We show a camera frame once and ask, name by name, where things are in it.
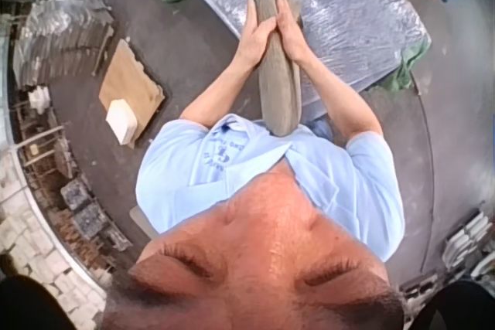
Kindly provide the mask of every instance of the forearm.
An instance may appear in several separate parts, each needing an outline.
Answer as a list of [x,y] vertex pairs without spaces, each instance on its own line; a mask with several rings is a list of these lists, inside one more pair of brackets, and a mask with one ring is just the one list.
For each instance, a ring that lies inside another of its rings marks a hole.
[[363,98],[331,73],[314,53],[308,52],[299,65],[313,81],[328,115],[345,139],[365,131],[383,135],[380,122]]
[[232,108],[250,73],[249,67],[234,59],[222,74],[186,107],[180,118],[195,121],[207,128],[213,127]]

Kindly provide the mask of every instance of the shirt sleeve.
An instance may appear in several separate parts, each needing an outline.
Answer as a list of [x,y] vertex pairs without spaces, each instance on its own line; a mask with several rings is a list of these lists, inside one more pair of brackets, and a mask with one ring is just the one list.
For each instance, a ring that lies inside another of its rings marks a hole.
[[379,134],[365,132],[347,144],[356,169],[356,217],[360,240],[383,261],[396,251],[405,221],[394,159]]
[[136,182],[136,198],[153,227],[162,232],[168,226],[163,210],[168,193],[189,184],[201,142],[208,130],[188,120],[174,120],[163,125],[153,140]]

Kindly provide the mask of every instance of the wooden board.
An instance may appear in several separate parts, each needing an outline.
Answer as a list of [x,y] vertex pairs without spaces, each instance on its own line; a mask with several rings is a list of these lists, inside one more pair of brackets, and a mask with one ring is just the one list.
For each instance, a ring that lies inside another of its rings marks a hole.
[[162,88],[144,72],[125,40],[118,42],[107,74],[101,84],[100,101],[108,111],[110,102],[124,99],[138,119],[138,127],[129,146],[139,138],[153,114],[165,99]]

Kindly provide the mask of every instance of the white tile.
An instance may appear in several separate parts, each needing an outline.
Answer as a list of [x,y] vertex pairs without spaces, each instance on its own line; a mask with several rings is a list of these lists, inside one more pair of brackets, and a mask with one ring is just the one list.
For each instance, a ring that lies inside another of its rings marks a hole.
[[76,308],[70,315],[70,320],[76,325],[76,328],[80,328],[84,322],[88,320],[87,316],[79,308]]
[[39,276],[41,282],[45,284],[53,283],[55,279],[55,274],[53,274],[48,264],[46,264],[45,260],[41,256],[34,257],[29,261],[29,266],[31,269],[36,272]]
[[9,251],[9,255],[14,261],[14,265],[17,270],[20,270],[28,263],[28,258],[17,245],[14,245],[12,250]]
[[26,222],[24,222],[24,219],[22,219],[21,216],[9,216],[7,219],[14,231],[17,232],[17,234],[22,233],[26,228],[28,228]]
[[28,199],[23,191],[17,192],[4,202],[0,208],[5,216],[18,216],[29,209]]
[[69,291],[72,291],[72,289],[74,289],[74,283],[65,274],[61,274],[59,277],[57,277],[54,284],[63,293],[68,293]]
[[47,255],[53,249],[52,240],[43,230],[37,230],[30,233],[31,241],[36,245],[39,252]]
[[43,285],[43,286],[45,287],[45,289],[48,290],[48,292],[52,295],[52,297],[54,297],[55,299],[57,299],[59,297],[59,295],[60,295],[59,289],[57,289],[56,287],[54,287],[51,284]]
[[91,287],[86,284],[86,281],[79,277],[73,270],[67,274],[68,278],[73,282],[74,286],[77,287],[81,293],[87,295],[91,291]]
[[17,273],[18,274],[21,274],[22,276],[29,276],[29,267],[28,266],[24,266],[22,268],[19,268],[17,270]]
[[0,241],[5,249],[10,249],[10,247],[15,242],[17,238],[17,232],[14,230],[14,227],[10,223],[9,219],[6,219],[0,224]]
[[8,199],[22,188],[17,176],[12,154],[0,154],[0,202]]
[[87,300],[94,304],[100,311],[103,311],[105,308],[105,300],[94,290],[90,291],[87,294]]
[[43,281],[41,280],[41,277],[35,272],[32,271],[29,276],[36,282],[42,283]]
[[15,245],[22,250],[22,252],[24,253],[24,255],[26,255],[26,258],[28,258],[28,260],[36,255],[36,250],[34,250],[32,245],[24,237],[24,235],[20,235],[19,237],[17,237],[17,240],[15,241]]
[[78,306],[87,304],[86,295],[84,295],[77,287],[74,288],[70,293],[76,300]]
[[57,300],[60,304],[60,307],[62,307],[62,309],[66,313],[69,313],[73,309],[77,308],[77,301],[71,293],[62,294],[58,297]]
[[95,330],[96,324],[94,321],[86,321],[77,326],[77,330]]
[[29,230],[36,231],[36,230],[41,228],[41,226],[38,222],[38,219],[36,218],[36,216],[34,215],[34,213],[32,212],[31,209],[23,212],[22,218],[24,219],[24,221],[28,225]]
[[69,264],[63,259],[58,250],[52,251],[46,257],[45,262],[55,275],[59,275],[70,268]]
[[94,330],[96,324],[88,313],[82,308],[75,309],[70,315],[70,320],[76,325],[77,330]]
[[100,311],[92,304],[85,304],[79,308],[81,312],[84,313],[84,317],[88,320],[92,320],[93,317]]

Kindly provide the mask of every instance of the hand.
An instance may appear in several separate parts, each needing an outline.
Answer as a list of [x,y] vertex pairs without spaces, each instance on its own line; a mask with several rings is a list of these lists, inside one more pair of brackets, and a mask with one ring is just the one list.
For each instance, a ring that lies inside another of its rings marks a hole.
[[275,17],[264,20],[258,25],[254,0],[247,0],[246,22],[241,33],[239,47],[234,56],[240,66],[252,70],[265,53],[268,37],[277,27]]
[[282,35],[284,51],[291,60],[300,65],[306,58],[311,56],[311,49],[292,15],[287,0],[277,0],[277,8],[277,24]]

